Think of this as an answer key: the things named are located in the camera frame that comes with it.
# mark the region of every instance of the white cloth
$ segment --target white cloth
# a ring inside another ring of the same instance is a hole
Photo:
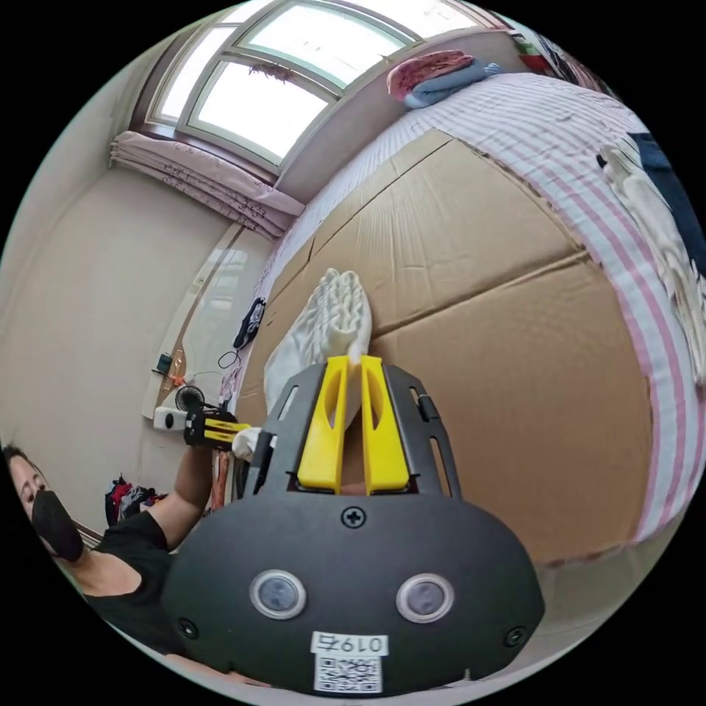
[[[348,428],[361,405],[360,357],[368,352],[371,333],[370,304],[356,273],[327,270],[306,307],[265,364],[267,414],[292,376],[332,356],[347,355],[350,363],[346,396]],[[259,427],[236,434],[233,454],[251,461],[259,435]]]
[[[693,380],[706,385],[706,282],[689,260],[671,209],[642,169],[640,152],[628,136],[601,148],[603,173],[635,219],[657,263],[657,274],[684,329]]]
[[[242,458],[250,463],[257,446],[257,437],[260,436],[260,427],[250,427],[238,432],[233,438],[232,450],[236,458]]]

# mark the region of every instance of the cardboard sheet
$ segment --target cardboard sheet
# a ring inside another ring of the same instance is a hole
[[[646,493],[649,390],[615,293],[549,205],[506,168],[430,130],[381,165],[277,280],[238,418],[265,418],[263,368],[327,268],[358,273],[370,353],[417,376],[464,497],[538,562],[627,541]],[[362,479],[360,422],[344,479]]]

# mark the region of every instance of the pink striped sheet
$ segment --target pink striped sheet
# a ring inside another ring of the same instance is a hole
[[[256,296],[269,294],[289,259],[352,189],[431,128],[487,152],[528,181],[574,230],[615,288],[650,385],[649,486],[634,542],[647,539],[687,505],[700,481],[706,464],[706,399],[694,387],[685,336],[649,248],[596,163],[602,144],[625,132],[646,131],[622,103],[547,76],[505,74],[405,114],[309,203],[265,266]]]

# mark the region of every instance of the qr code sticker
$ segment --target qr code sticker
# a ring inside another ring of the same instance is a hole
[[[314,690],[325,693],[382,693],[380,657],[316,655]]]

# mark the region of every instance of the dark hair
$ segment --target dark hair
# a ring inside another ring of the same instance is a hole
[[[26,461],[28,464],[30,464],[31,467],[33,467],[33,469],[36,470],[37,473],[42,472],[39,470],[35,463],[29,460],[27,454],[19,446],[15,446],[15,444],[13,444],[12,442],[7,444],[7,446],[2,447],[2,455],[5,459],[5,463],[7,464],[7,470],[10,470],[10,461],[13,458],[20,457],[23,461]]]

